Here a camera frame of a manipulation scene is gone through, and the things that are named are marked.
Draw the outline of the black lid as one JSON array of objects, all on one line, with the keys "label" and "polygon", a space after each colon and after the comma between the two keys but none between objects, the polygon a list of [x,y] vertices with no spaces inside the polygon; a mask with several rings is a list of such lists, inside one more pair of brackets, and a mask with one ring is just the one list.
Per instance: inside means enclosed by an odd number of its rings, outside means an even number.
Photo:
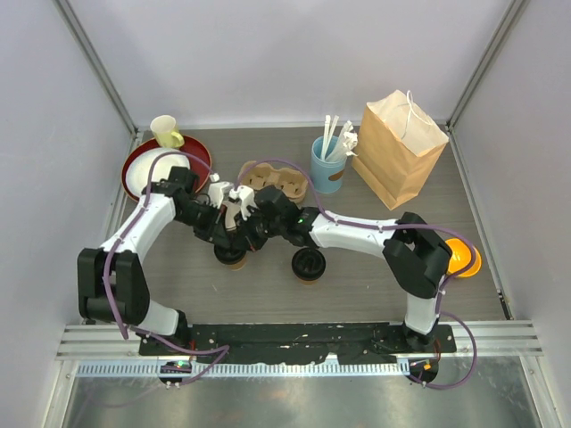
[{"label": "black lid", "polygon": [[234,266],[242,262],[246,256],[246,251],[227,249],[218,245],[213,247],[215,258],[226,266]]},{"label": "black lid", "polygon": [[291,266],[298,279],[305,282],[314,282],[319,280],[325,273],[327,262],[319,250],[301,248],[293,255]]}]

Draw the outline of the paper cup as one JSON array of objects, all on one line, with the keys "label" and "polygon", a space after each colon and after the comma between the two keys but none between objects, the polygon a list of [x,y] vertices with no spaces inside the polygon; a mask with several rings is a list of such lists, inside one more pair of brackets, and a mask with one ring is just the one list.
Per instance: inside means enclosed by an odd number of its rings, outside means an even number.
[{"label": "paper cup", "polygon": [[242,269],[245,264],[246,264],[246,260],[242,259],[241,261],[239,261],[235,264],[227,265],[227,268],[230,269],[231,271],[238,271],[238,270]]},{"label": "paper cup", "polygon": [[304,278],[298,278],[298,280],[300,281],[300,283],[304,284],[304,285],[314,285],[318,282],[318,279],[304,279]]}]

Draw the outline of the brown paper bag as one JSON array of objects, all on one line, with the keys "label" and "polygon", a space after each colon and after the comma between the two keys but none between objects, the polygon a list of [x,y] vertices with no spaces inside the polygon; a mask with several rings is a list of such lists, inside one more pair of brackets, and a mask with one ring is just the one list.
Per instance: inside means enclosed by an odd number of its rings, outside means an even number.
[{"label": "brown paper bag", "polygon": [[352,167],[393,210],[418,196],[448,143],[411,91],[396,90],[366,104]]}]

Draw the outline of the stack of paper cups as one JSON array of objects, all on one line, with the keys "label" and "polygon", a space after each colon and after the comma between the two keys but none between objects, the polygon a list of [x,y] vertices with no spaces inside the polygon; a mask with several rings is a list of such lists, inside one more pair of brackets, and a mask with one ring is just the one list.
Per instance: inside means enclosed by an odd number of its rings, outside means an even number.
[{"label": "stack of paper cups", "polygon": [[224,217],[224,225],[225,229],[230,231],[236,230],[236,215],[241,214],[240,206],[234,203],[225,202],[224,207],[225,210],[225,217]]}]

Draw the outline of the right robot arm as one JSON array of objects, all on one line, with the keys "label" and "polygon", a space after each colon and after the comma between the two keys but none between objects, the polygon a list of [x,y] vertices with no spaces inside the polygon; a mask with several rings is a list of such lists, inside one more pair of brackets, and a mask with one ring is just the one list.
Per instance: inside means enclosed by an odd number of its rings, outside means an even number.
[{"label": "right robot arm", "polygon": [[420,216],[407,212],[399,219],[371,220],[300,208],[273,185],[258,192],[240,185],[229,191],[228,199],[239,205],[243,225],[251,226],[256,237],[280,236],[297,247],[338,248],[383,259],[407,293],[404,344],[421,352],[434,343],[438,295],[451,249]]}]

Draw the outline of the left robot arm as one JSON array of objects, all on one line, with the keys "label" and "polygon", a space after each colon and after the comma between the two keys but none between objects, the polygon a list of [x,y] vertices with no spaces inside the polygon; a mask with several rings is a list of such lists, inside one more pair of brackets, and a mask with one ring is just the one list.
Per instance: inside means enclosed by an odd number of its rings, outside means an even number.
[{"label": "left robot arm", "polygon": [[129,327],[139,334],[160,335],[160,346],[172,356],[188,349],[190,328],[185,313],[152,300],[143,261],[170,222],[197,228],[221,218],[221,203],[233,184],[216,174],[211,177],[213,201],[200,203],[194,197],[197,175],[189,168],[171,168],[168,177],[144,186],[136,210],[111,238],[80,252],[78,295],[83,318],[114,322],[125,337]]}]

